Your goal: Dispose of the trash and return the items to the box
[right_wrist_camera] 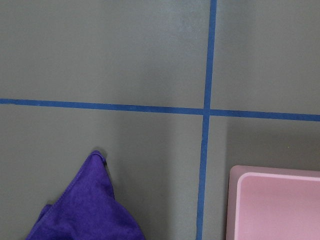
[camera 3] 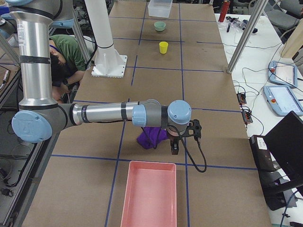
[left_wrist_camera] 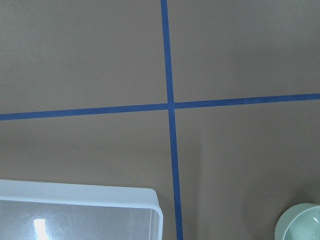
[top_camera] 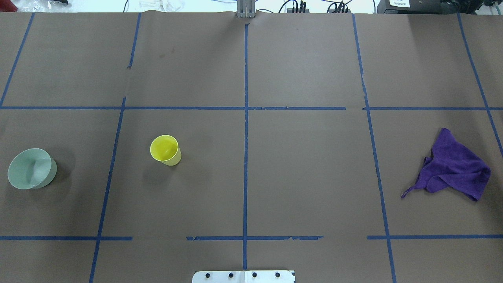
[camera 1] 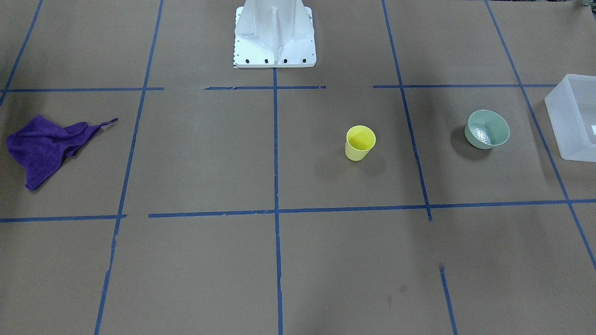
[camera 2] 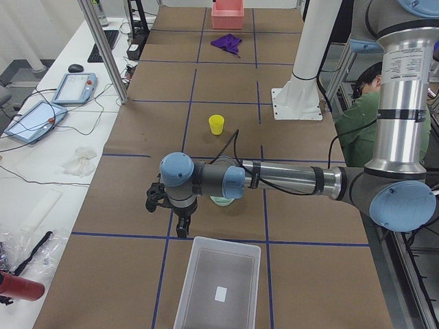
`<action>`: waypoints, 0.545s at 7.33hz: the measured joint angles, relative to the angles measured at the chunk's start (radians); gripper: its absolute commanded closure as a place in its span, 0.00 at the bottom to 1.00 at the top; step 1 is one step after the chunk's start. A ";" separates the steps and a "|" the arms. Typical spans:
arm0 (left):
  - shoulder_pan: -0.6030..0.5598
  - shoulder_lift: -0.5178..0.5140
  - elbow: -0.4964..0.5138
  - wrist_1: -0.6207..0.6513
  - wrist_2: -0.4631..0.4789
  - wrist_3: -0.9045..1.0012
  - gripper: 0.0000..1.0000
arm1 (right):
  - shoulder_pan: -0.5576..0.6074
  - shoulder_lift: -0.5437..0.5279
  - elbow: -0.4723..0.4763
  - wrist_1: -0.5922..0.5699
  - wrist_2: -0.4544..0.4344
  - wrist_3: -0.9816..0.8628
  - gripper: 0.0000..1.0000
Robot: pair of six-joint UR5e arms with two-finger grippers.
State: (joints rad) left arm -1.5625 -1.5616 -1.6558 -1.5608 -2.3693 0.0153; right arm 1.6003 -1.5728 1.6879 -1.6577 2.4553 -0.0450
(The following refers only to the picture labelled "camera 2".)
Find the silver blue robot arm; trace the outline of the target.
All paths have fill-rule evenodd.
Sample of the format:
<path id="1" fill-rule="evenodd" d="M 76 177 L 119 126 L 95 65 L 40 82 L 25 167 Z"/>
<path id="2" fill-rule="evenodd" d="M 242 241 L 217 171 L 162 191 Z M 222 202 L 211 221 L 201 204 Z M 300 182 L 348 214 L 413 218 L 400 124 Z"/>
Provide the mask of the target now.
<path id="1" fill-rule="evenodd" d="M 355 51 L 383 50 L 376 140 L 364 167 L 322 169 L 224 156 L 205 163 L 174 152 L 161 160 L 158 182 L 147 191 L 147 209 L 171 208 L 178 236 L 185 237 L 198 196 L 239 199 L 245 188 L 273 188 L 346 202 L 394 232 L 428 223 L 438 200 L 425 184 L 420 145 L 438 2 L 356 1 L 351 38 Z"/>

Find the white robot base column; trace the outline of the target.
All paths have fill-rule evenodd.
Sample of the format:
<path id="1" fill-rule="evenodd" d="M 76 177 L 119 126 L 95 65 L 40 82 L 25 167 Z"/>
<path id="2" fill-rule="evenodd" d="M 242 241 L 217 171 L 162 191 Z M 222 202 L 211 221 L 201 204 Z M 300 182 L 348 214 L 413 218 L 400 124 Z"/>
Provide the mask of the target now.
<path id="1" fill-rule="evenodd" d="M 290 79 L 273 88 L 272 109 L 277 121 L 321 121 L 318 81 L 330 37 L 346 1 L 310 1 Z"/>

